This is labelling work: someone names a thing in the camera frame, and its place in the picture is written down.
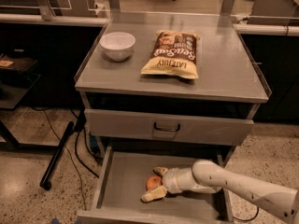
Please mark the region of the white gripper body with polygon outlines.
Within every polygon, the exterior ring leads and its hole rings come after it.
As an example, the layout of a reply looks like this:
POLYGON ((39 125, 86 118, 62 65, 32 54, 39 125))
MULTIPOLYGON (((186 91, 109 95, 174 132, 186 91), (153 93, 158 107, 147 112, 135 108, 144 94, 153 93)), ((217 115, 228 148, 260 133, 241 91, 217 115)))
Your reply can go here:
POLYGON ((191 168, 168 169, 162 178, 163 186, 171 194, 183 191, 199 191, 199 184, 195 181, 191 168))

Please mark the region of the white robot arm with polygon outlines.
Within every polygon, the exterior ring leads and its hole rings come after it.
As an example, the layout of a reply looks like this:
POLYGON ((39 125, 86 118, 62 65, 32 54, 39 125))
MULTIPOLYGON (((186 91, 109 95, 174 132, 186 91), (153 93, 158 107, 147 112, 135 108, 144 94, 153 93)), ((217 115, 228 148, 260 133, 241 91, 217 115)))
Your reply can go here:
POLYGON ((198 160, 188 168, 155 167, 158 182, 141 196, 144 203, 168 193, 217 193, 226 189, 286 224, 299 224, 299 191, 227 171, 213 161, 198 160))

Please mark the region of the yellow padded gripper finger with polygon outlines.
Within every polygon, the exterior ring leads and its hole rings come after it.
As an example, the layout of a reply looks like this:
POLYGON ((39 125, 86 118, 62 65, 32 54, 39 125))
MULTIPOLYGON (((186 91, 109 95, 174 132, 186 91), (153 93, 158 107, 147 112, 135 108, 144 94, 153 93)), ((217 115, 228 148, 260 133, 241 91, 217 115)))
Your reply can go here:
POLYGON ((166 167, 155 167, 153 172, 158 176, 164 176, 168 169, 166 167))
POLYGON ((149 203, 158 199, 162 199, 167 194, 167 189, 164 186, 155 186, 152 189, 146 191, 142 196, 141 200, 144 203, 149 203))

